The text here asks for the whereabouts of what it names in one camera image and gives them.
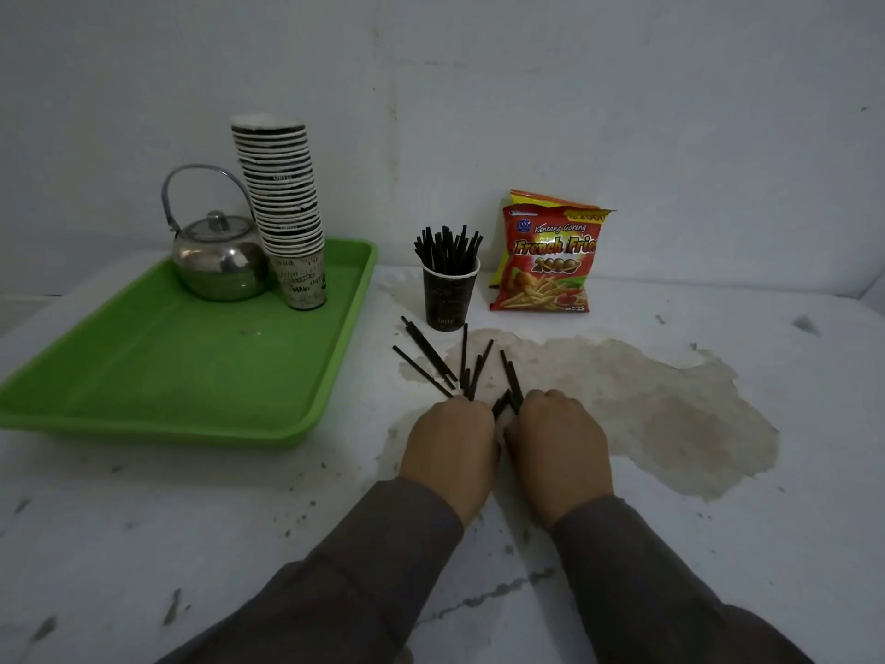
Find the person's right hand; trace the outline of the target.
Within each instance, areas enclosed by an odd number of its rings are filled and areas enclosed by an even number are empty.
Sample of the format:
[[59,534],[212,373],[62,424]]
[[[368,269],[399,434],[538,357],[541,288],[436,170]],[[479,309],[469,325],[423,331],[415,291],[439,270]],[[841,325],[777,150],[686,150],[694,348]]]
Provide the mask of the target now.
[[607,437],[585,412],[519,412],[503,438],[525,500],[547,530],[614,494]]

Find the person's left hand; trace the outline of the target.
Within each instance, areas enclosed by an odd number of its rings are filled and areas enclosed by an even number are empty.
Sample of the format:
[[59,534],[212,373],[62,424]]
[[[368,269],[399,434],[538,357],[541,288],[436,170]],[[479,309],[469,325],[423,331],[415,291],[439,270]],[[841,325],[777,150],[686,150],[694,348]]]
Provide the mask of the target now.
[[407,438],[398,475],[434,491],[467,528],[496,480],[501,453],[496,422],[437,422],[430,419],[430,409]]

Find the person's right forearm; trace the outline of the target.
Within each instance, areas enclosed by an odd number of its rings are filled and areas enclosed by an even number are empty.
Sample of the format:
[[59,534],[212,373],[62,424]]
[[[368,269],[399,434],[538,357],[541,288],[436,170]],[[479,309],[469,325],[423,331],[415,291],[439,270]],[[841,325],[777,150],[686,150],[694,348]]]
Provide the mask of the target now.
[[723,602],[620,498],[573,508],[551,536],[598,664],[814,664]]

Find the person's left forearm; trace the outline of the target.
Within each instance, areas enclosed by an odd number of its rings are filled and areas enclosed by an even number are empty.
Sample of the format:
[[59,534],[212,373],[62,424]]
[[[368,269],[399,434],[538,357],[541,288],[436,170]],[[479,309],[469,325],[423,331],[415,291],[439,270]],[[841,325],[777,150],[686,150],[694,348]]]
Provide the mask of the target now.
[[379,481],[304,559],[157,664],[393,664],[464,529],[435,491]]

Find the scattered loose black stirrer sticks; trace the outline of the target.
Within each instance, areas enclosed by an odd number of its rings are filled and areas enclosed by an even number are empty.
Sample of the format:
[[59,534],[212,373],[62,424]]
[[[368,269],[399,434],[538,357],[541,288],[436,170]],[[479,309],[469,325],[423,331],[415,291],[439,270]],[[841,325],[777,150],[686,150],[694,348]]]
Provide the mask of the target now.
[[[408,320],[405,316],[402,316],[401,320],[403,322],[405,334],[413,341],[421,355],[426,358],[429,365],[427,368],[422,367],[413,357],[408,356],[398,346],[394,345],[392,347],[393,351],[398,356],[401,356],[407,365],[414,368],[418,375],[442,392],[445,397],[452,398],[454,397],[454,391],[459,390],[467,399],[475,400],[479,388],[479,381],[485,366],[490,361],[495,340],[488,340],[483,351],[475,358],[473,368],[468,368],[466,356],[469,326],[468,324],[464,324],[461,329],[459,373],[455,373],[448,365],[448,362],[445,361],[442,355],[430,344],[429,340],[414,322]],[[514,362],[507,356],[505,349],[499,349],[498,354],[500,356],[506,386],[503,394],[492,403],[492,412],[496,420],[507,408],[510,408],[514,414],[518,414],[524,402],[524,395]],[[434,373],[430,373],[428,368],[432,368]]]

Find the black paper cup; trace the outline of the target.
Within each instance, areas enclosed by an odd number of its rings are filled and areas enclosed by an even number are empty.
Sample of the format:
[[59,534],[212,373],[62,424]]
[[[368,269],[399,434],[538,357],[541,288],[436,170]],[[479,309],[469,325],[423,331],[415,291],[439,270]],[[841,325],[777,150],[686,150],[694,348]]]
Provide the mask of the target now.
[[464,326],[480,266],[475,260],[469,273],[458,275],[423,267],[425,319],[431,329],[451,333]]

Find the red snack packet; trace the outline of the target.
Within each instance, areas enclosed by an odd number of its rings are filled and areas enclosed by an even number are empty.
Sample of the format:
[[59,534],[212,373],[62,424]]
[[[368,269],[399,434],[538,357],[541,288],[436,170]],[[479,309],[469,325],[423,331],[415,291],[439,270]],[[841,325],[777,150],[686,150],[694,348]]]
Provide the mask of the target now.
[[585,284],[611,213],[565,204],[505,206],[504,258],[491,311],[588,313]]

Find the bunch of black stirrer sticks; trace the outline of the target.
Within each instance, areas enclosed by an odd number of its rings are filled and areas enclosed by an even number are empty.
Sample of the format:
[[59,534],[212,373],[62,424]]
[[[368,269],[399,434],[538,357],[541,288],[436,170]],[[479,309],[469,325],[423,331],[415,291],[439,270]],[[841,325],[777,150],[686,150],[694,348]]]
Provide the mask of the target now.
[[428,271],[444,276],[462,276],[479,269],[482,242],[481,233],[468,233],[466,225],[459,232],[448,226],[434,232],[427,226],[416,237],[413,248]]

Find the yellow snack packet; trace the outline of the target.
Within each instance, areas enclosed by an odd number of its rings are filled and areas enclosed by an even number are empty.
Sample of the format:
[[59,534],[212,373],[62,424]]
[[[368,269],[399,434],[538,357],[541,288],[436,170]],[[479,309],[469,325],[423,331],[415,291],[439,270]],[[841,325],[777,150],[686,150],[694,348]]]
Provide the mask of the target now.
[[[583,209],[594,209],[594,210],[601,209],[596,204],[580,203],[580,202],[576,202],[576,201],[572,201],[572,200],[561,199],[561,198],[558,198],[555,196],[540,195],[537,193],[531,193],[531,192],[527,192],[527,191],[519,190],[519,189],[511,189],[510,198],[511,198],[511,204],[530,203],[530,204],[536,204],[536,205],[539,205],[542,207],[548,207],[548,208],[556,208],[556,207],[561,207],[561,206],[571,206],[571,207],[583,208]],[[502,256],[499,261],[499,265],[496,269],[496,272],[494,273],[494,275],[490,279],[490,283],[488,286],[489,289],[498,289],[499,288],[500,283],[503,278],[503,270],[504,270],[504,267],[505,267],[505,264],[507,261],[507,257],[508,257],[508,254],[505,249],[502,253]]]

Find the stack of printed paper cups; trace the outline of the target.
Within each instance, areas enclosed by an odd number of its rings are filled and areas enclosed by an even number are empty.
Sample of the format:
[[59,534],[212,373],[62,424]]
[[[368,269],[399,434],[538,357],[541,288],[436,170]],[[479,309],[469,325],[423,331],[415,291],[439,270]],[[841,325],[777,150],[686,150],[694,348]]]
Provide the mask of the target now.
[[236,156],[262,246],[286,304],[326,303],[325,233],[306,125],[267,113],[231,117]]

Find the green plastic tray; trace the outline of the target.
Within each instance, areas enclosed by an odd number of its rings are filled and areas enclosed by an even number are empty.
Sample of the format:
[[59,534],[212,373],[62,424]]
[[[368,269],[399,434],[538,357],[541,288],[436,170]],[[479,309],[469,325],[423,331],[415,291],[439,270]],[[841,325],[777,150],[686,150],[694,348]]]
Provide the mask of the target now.
[[377,262],[327,238],[326,302],[238,302],[163,259],[0,383],[0,428],[174,445],[293,447],[322,419]]

